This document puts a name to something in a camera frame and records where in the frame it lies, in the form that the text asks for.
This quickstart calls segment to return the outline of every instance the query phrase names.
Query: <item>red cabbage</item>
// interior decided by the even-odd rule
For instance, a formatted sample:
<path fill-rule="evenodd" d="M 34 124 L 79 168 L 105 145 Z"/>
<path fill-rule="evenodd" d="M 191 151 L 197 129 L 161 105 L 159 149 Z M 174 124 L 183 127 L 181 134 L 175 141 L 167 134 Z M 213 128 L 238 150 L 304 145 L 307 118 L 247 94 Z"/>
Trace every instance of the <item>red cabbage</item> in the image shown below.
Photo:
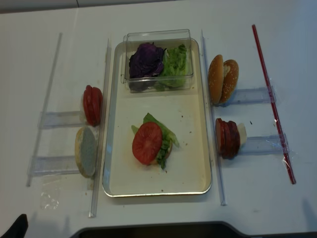
<path fill-rule="evenodd" d="M 164 49 L 154 44 L 139 45 L 129 62 L 130 78 L 156 76 L 163 70 Z"/>

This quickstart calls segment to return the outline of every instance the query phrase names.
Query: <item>clear plastic box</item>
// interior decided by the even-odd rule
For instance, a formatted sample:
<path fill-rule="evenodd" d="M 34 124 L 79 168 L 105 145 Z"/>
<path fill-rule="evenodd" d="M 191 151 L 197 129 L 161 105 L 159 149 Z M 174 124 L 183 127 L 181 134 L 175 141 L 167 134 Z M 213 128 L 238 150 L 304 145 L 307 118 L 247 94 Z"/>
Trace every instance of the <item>clear plastic box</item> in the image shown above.
<path fill-rule="evenodd" d="M 193 66 L 189 30 L 129 33 L 124 37 L 123 43 L 126 52 L 122 58 L 125 62 L 122 62 L 122 65 L 124 65 L 122 75 L 124 76 L 121 82 L 126 84 L 130 92 L 178 90 L 191 87 L 193 83 Z M 185 73 L 182 75 L 160 76 L 159 74 L 153 77 L 130 78 L 130 58 L 136 53 L 139 45 L 143 43 L 152 43 L 156 47 L 161 47 L 167 51 L 183 44 L 187 51 Z"/>

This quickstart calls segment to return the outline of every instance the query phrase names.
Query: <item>white tray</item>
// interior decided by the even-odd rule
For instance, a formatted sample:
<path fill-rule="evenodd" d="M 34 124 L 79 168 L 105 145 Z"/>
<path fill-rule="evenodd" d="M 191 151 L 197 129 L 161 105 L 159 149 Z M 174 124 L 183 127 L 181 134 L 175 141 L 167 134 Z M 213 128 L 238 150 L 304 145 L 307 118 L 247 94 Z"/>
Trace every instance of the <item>white tray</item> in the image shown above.
<path fill-rule="evenodd" d="M 210 119 L 204 110 L 199 47 L 195 40 L 191 44 L 191 89 L 144 93 L 130 93 L 120 82 L 123 44 L 116 47 L 103 174 L 108 196 L 203 194 L 210 189 L 210 159 L 214 157 L 206 129 Z M 147 113 L 172 130 L 180 142 L 180 148 L 173 146 L 165 170 L 159 165 L 144 166 L 132 154 L 131 125 L 140 126 Z"/>

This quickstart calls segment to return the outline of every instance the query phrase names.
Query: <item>red straw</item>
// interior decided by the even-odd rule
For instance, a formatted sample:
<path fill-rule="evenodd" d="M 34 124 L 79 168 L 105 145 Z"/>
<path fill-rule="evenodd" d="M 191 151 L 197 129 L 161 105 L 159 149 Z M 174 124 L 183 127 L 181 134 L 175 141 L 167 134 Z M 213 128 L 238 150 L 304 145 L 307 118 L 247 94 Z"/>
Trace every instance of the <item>red straw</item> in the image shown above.
<path fill-rule="evenodd" d="M 254 38 L 255 38 L 256 43 L 257 43 L 258 53 L 259 53 L 259 57 L 260 57 L 261 65 L 262 65 L 262 70 L 263 70 L 266 86 L 267 86 L 270 97 L 273 98 L 273 92 L 272 92 L 271 84 L 270 84 L 270 81 L 268 78 L 268 74 L 267 74 L 267 70 L 266 70 L 266 66 L 265 66 L 265 62 L 264 62 L 264 58 L 263 58 L 263 54 L 262 54 L 262 50 L 261 50 L 261 46 L 260 46 L 260 41 L 259 41 L 257 29 L 256 29 L 256 26 L 254 24 L 252 25 L 252 30 L 253 30 Z M 275 122 L 276 122 L 277 131 L 279 134 L 279 138 L 281 140 L 283 151 L 285 152 L 283 161 L 286 164 L 286 169 L 288 172 L 288 176 L 291 180 L 291 183 L 296 184 L 296 180 L 295 180 L 294 173 L 292 170 L 291 162 L 289 160 L 289 154 L 287 151 L 286 138 L 284 136 L 282 126 L 281 126 L 281 123 L 280 123 L 280 120 L 278 117 L 276 104 L 275 104 L 275 102 L 271 102 L 271 105 L 272 105 L 272 109 L 273 109 L 273 114 L 274 114 L 274 118 L 275 118 Z"/>

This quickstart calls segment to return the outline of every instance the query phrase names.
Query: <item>clear plastic rod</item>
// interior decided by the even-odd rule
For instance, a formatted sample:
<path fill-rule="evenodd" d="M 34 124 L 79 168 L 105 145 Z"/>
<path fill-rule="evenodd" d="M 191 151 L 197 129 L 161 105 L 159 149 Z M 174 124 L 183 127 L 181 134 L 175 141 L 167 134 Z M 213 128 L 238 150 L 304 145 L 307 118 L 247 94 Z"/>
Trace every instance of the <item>clear plastic rod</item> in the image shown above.
<path fill-rule="evenodd" d="M 203 36 L 203 31 L 201 35 L 201 44 L 202 44 L 202 56 L 203 56 L 203 68 L 204 68 L 204 73 L 205 73 L 205 78 L 204 80 L 208 80 L 208 74 L 207 74 L 207 59 L 206 59 L 206 46 L 205 46 L 205 39 Z M 211 105 L 210 100 L 207 102 L 208 108 L 209 108 L 209 113 L 211 114 L 211 140 L 213 143 L 211 146 L 213 146 L 213 151 L 217 151 L 217 146 L 216 146 L 216 139 L 215 139 L 215 132 L 214 132 L 214 111 L 213 111 L 213 106 Z M 220 204 L 221 206 L 227 205 L 226 201 L 226 196 L 224 192 L 224 186 L 223 186 L 223 177 L 222 177 L 222 169 L 221 169 L 221 159 L 218 153 L 215 154 L 215 166 L 216 166 L 216 176 L 217 176 L 217 182 L 218 182 L 218 191 L 219 191 L 219 199 L 220 199 Z"/>
<path fill-rule="evenodd" d="M 101 110 L 101 120 L 104 123 L 100 124 L 99 130 L 99 139 L 98 139 L 98 150 L 97 150 L 97 160 L 96 160 L 96 172 L 93 178 L 93 195 L 91 199 L 91 206 L 89 211 L 89 217 L 96 217 L 97 214 L 97 203 L 98 203 L 98 191 L 99 191 L 99 180 L 100 180 L 100 169 L 101 169 L 101 161 L 103 155 L 103 146 L 104 146 L 104 131 L 105 131 L 105 123 L 106 123 L 106 105 L 107 105 L 107 95 L 108 95 L 108 84 L 109 84 L 109 73 L 110 73 L 110 61 L 111 61 L 111 45 L 108 39 L 108 45 L 106 50 L 106 69 L 105 69 L 105 83 L 104 83 L 104 98 Z"/>
<path fill-rule="evenodd" d="M 61 40 L 62 40 L 62 36 L 63 34 L 60 33 L 58 35 L 58 41 L 57 41 L 57 45 L 56 45 L 56 50 L 55 50 L 55 55 L 53 58 L 53 65 L 52 65 L 52 69 L 51 69 L 51 73 L 50 73 L 50 79 L 49 79 L 49 84 L 46 90 L 46 96 L 44 99 L 44 103 L 43 103 L 43 108 L 42 108 L 42 112 L 45 114 L 48 108 L 48 102 L 49 102 L 49 98 L 50 98 L 50 93 L 51 93 L 51 88 L 52 88 L 52 83 L 53 83 L 53 79 L 54 79 L 54 74 L 55 74 L 55 68 L 56 68 L 56 64 L 57 64 L 57 60 L 58 60 L 58 54 L 59 54 L 59 49 L 60 49 L 60 44 L 61 44 Z M 39 129 L 38 129 L 38 133 L 36 136 L 36 141 L 35 141 L 35 146 L 34 146 L 34 150 L 33 150 L 33 156 L 37 156 L 37 153 L 39 151 L 39 146 L 40 146 L 40 140 L 41 140 L 41 135 L 42 135 L 42 126 L 44 123 L 44 117 L 41 117 L 40 123 L 39 123 Z M 30 159 L 30 163 L 29 163 L 29 168 L 28 168 L 28 178 L 26 181 L 26 186 L 29 187 L 31 185 L 31 180 L 32 180 L 32 176 L 31 176 L 31 170 L 34 166 L 34 159 L 33 157 Z"/>

